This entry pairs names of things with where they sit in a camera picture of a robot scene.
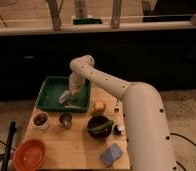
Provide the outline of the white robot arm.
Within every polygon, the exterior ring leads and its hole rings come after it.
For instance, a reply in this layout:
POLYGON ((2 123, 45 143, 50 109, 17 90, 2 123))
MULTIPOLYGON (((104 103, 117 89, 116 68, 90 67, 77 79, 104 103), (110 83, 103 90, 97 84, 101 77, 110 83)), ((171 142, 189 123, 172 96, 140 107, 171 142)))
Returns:
POLYGON ((128 82, 94 68, 92 56, 70 62, 69 89, 80 91, 86 79, 123 104, 130 166, 133 171, 177 171, 162 98, 150 84, 128 82))

